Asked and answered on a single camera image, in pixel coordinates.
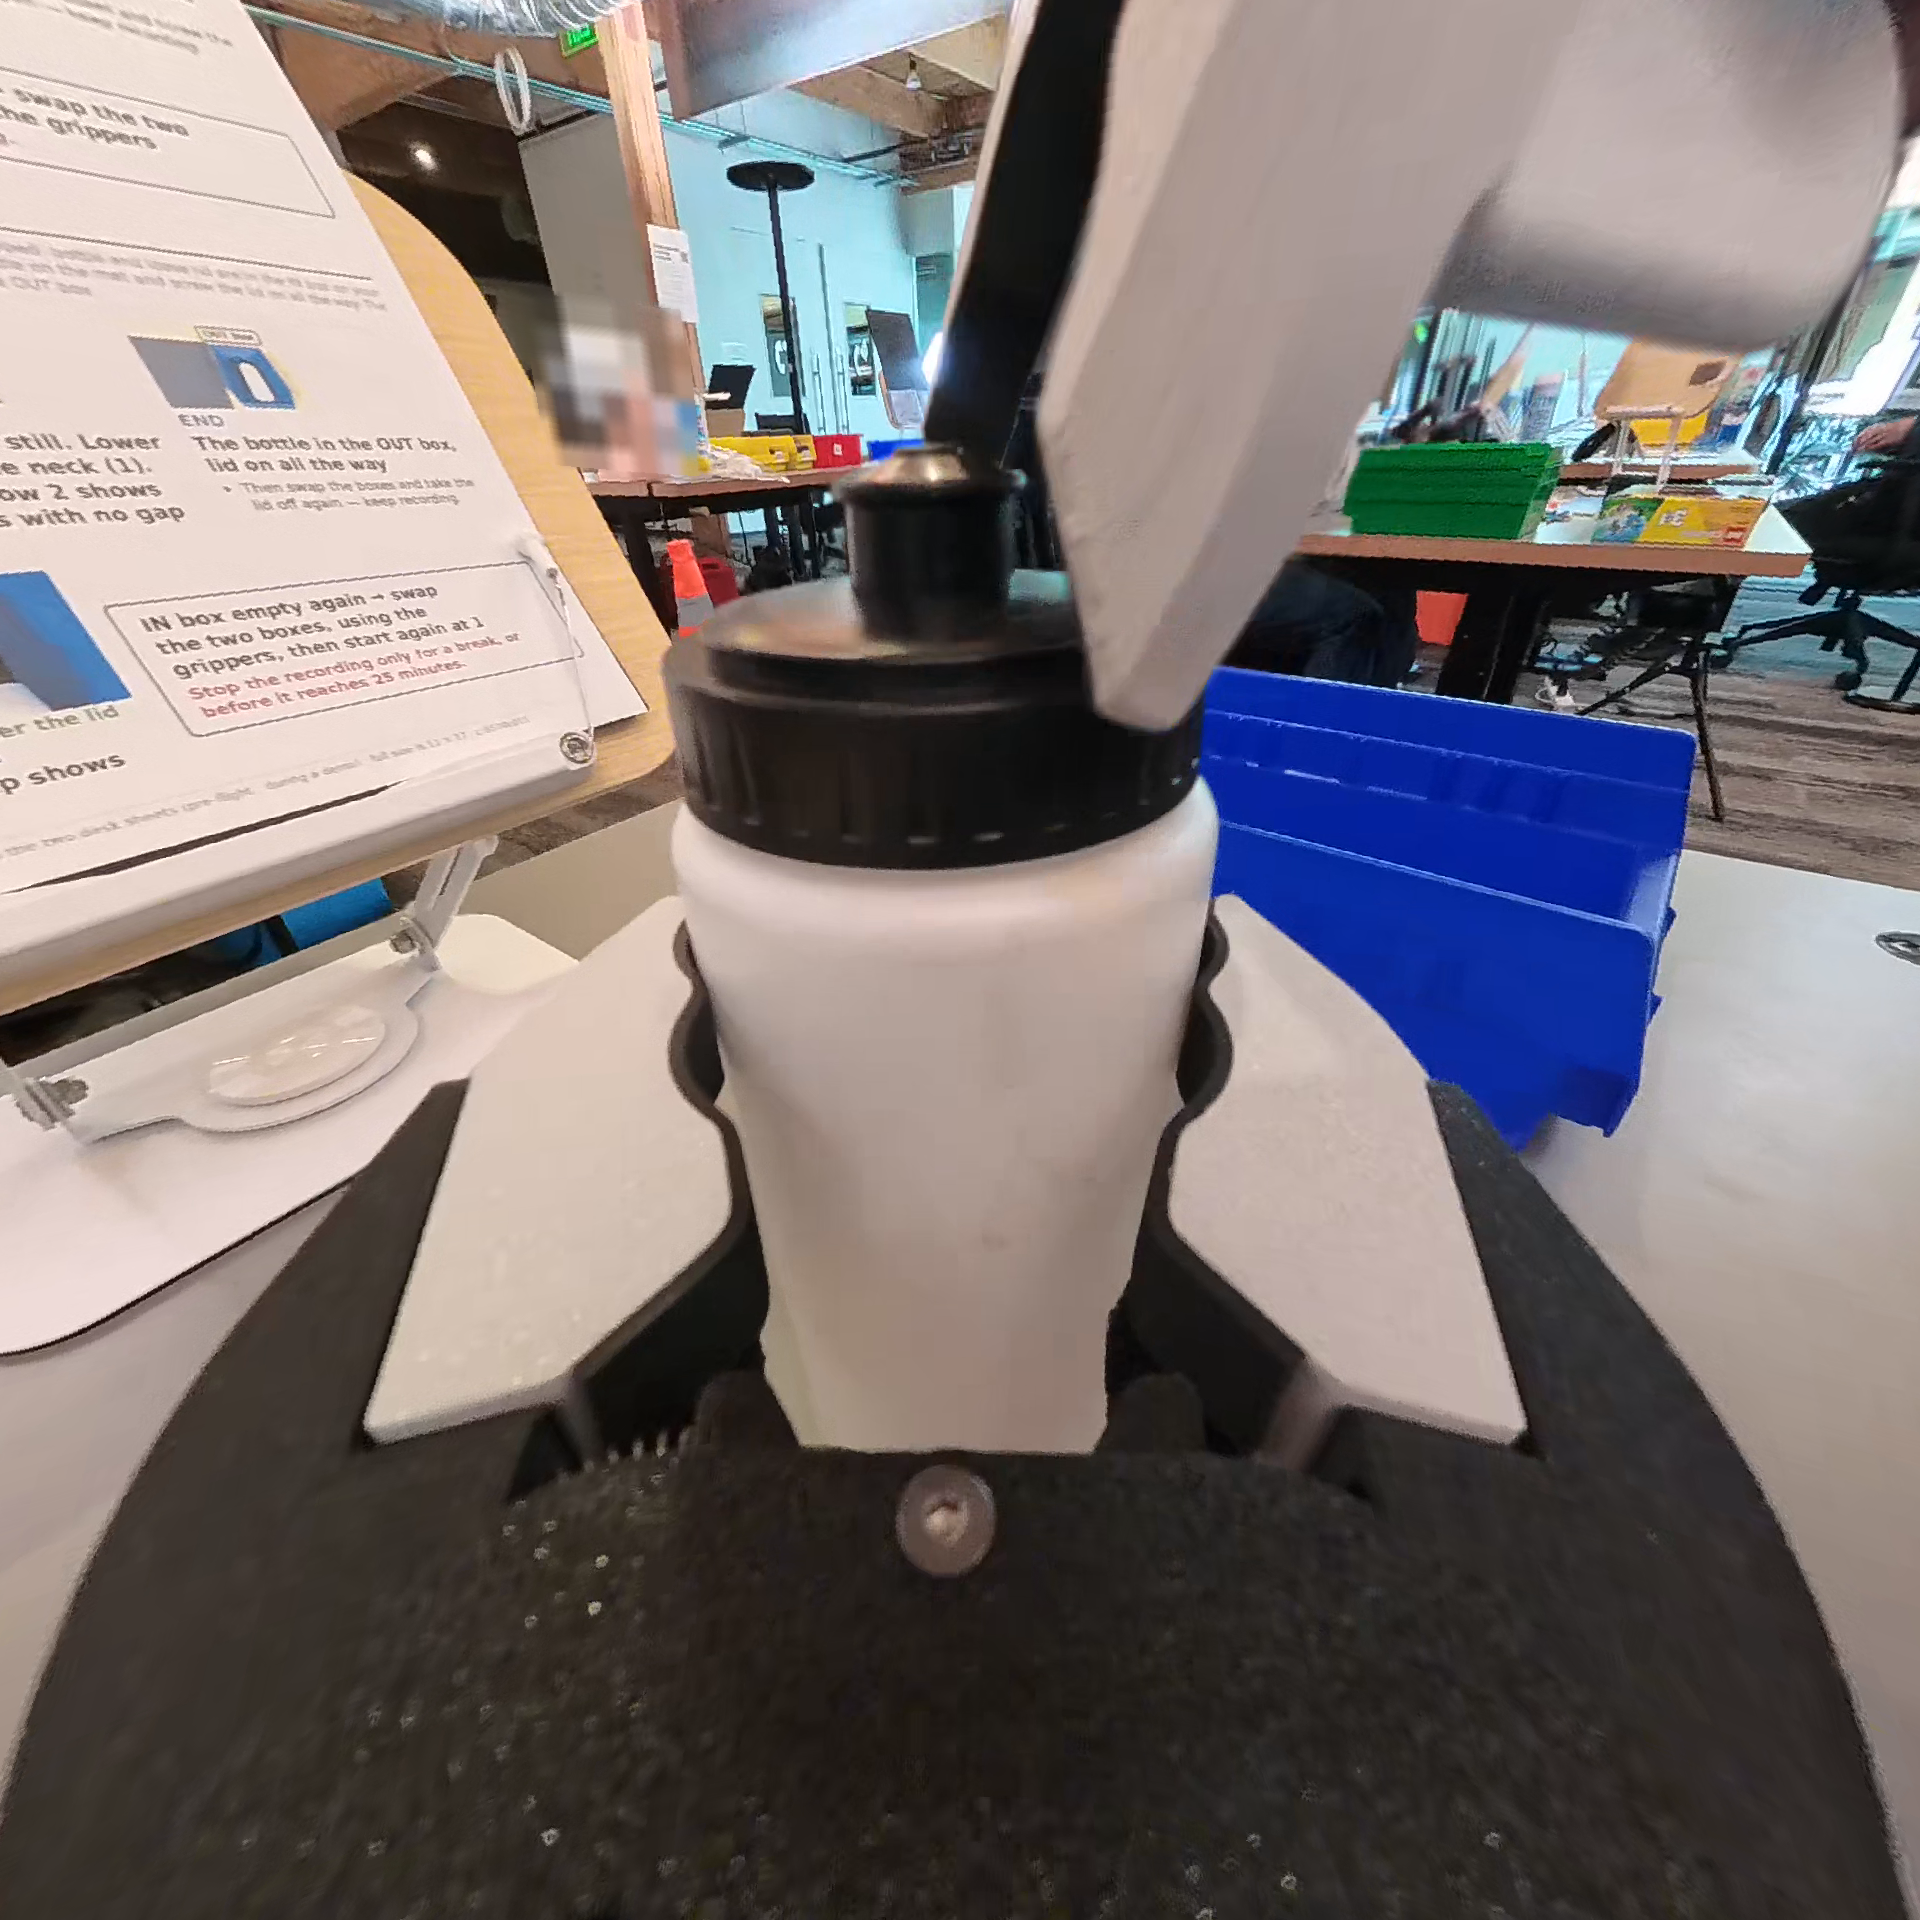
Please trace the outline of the blue plastic bin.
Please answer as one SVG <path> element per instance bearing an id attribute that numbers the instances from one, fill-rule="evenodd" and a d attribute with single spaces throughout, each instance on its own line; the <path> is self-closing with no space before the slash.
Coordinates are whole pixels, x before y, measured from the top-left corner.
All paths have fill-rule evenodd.
<path id="1" fill-rule="evenodd" d="M 1686 733 L 1217 669 L 1212 893 L 1353 990 L 1524 1148 L 1612 1136 L 1660 1010 Z"/>

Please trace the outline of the orange traffic cone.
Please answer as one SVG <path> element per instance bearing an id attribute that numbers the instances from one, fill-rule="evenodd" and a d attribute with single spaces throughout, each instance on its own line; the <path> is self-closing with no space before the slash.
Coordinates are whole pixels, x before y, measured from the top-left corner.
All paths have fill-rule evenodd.
<path id="1" fill-rule="evenodd" d="M 730 558 L 722 558 L 692 538 L 664 543 L 664 585 L 674 604 L 665 621 L 669 639 L 695 632 L 712 612 L 720 612 L 742 598 L 742 585 Z"/>

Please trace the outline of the green stacked bins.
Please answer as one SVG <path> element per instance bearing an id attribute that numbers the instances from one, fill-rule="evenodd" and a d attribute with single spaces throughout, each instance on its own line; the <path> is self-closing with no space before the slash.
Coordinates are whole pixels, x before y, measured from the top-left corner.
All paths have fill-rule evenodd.
<path id="1" fill-rule="evenodd" d="M 1549 445 L 1379 445 L 1357 455 L 1340 512 L 1356 537 L 1521 543 L 1560 469 Z"/>

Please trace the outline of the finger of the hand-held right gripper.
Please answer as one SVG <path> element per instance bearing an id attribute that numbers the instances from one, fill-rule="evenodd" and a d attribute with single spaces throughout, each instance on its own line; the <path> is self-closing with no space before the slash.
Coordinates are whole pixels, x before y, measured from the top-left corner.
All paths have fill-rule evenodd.
<path id="1" fill-rule="evenodd" d="M 1071 279 L 1122 12 L 1122 2 L 1010 12 L 923 416 L 923 438 L 970 463 L 1001 461 Z"/>
<path id="2" fill-rule="evenodd" d="M 1427 305 L 1754 350 L 1854 280 L 1903 4 L 1126 4 L 1039 445 L 1091 702 L 1165 730 Z"/>

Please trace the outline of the black bottle lid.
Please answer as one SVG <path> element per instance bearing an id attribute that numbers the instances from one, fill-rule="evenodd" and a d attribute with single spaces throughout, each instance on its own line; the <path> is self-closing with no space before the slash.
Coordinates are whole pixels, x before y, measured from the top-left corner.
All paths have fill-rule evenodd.
<path id="1" fill-rule="evenodd" d="M 1091 850 L 1193 788 L 1201 702 L 1091 704 L 1066 574 L 1014 568 L 1014 479 L 952 446 L 845 474 L 845 578 L 747 595 L 661 665 L 684 802 L 828 869 L 952 872 Z"/>

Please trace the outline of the printed instruction sheet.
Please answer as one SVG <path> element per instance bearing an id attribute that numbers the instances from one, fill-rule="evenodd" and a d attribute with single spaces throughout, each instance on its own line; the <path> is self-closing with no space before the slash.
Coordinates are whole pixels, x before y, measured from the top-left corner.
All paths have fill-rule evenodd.
<path id="1" fill-rule="evenodd" d="M 1 64 L 3 893 L 639 715 L 249 12 Z"/>

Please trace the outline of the white plastic bottle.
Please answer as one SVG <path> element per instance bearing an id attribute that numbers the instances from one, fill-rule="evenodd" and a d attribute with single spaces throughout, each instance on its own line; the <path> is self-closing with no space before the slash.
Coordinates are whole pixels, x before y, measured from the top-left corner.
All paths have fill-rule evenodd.
<path id="1" fill-rule="evenodd" d="M 1091 848 L 891 872 L 672 838 L 799 1443 L 1088 1454 L 1212 903 L 1204 786 Z"/>

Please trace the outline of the wooden background table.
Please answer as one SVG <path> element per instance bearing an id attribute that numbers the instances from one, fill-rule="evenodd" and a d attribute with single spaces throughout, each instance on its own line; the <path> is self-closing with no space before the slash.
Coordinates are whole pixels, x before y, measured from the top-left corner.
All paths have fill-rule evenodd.
<path id="1" fill-rule="evenodd" d="M 1476 541 L 1424 537 L 1308 535 L 1296 556 L 1359 589 L 1456 595 L 1464 610 L 1452 632 L 1437 694 L 1507 706 L 1530 669 L 1542 621 L 1557 604 L 1608 592 L 1677 585 L 1795 581 L 1811 553 L 1782 512 L 1766 506 L 1742 547 L 1672 543 Z"/>

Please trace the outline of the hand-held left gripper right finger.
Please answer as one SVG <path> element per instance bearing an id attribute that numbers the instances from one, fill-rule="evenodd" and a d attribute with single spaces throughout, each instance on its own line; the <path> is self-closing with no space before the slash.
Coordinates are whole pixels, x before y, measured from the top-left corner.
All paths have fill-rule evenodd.
<path id="1" fill-rule="evenodd" d="M 1239 899 L 1212 904 L 1114 1340 L 1224 1453 L 1308 1469 L 1346 1415 L 1511 1446 L 1524 1400 L 1427 1072 Z"/>

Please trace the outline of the black floor lamp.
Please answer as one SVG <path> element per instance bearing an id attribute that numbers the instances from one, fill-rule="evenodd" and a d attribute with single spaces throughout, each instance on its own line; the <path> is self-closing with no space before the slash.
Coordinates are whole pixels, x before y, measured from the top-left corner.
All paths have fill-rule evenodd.
<path id="1" fill-rule="evenodd" d="M 787 250 L 784 232 L 784 199 L 798 194 L 814 185 L 814 173 L 799 160 L 753 159 L 728 168 L 728 181 L 734 188 L 758 194 L 765 201 L 765 213 L 771 236 L 771 255 L 778 277 L 780 328 L 785 350 L 785 376 L 792 399 L 792 416 L 798 435 L 810 435 L 810 421 L 804 391 L 804 357 L 799 341 L 799 318 L 794 301 L 794 284 L 787 270 Z"/>

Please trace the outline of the yellow cardboard box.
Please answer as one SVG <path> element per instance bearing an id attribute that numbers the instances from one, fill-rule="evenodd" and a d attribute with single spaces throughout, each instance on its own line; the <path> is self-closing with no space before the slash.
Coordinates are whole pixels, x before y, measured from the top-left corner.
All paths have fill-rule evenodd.
<path id="1" fill-rule="evenodd" d="M 1754 490 L 1629 487 L 1605 495 L 1589 544 L 1742 553 L 1768 508 L 1768 495 Z"/>

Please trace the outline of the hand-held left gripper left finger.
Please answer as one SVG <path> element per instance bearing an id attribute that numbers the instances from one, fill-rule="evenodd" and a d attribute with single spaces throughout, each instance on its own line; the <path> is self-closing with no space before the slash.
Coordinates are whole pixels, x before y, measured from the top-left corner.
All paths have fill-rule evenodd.
<path id="1" fill-rule="evenodd" d="M 578 963 L 460 1089 L 388 1350 L 378 1445 L 509 1415 L 575 1454 L 684 1429 L 769 1306 L 678 899 Z"/>

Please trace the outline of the black office chair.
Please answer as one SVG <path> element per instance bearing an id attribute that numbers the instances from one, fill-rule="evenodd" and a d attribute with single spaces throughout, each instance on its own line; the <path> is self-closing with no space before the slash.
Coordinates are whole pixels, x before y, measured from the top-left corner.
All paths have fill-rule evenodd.
<path id="1" fill-rule="evenodd" d="M 1884 455 L 1866 479 L 1792 500 L 1782 515 L 1810 550 L 1811 587 L 1800 600 L 1820 608 L 1742 626 L 1723 640 L 1726 656 L 1773 640 L 1815 639 L 1824 654 L 1844 658 L 1848 669 L 1834 685 L 1849 704 L 1913 715 L 1917 636 L 1873 617 L 1866 603 L 1917 595 L 1917 459 Z M 1909 654 L 1887 694 L 1864 691 L 1871 639 Z"/>

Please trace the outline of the background document stand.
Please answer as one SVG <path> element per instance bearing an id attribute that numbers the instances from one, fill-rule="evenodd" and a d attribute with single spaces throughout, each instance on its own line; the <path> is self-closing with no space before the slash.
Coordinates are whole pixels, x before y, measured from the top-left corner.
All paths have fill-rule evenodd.
<path id="1" fill-rule="evenodd" d="M 1596 426 L 1624 426 L 1643 450 L 1691 445 L 1742 360 L 1739 350 L 1628 341 L 1598 392 Z"/>

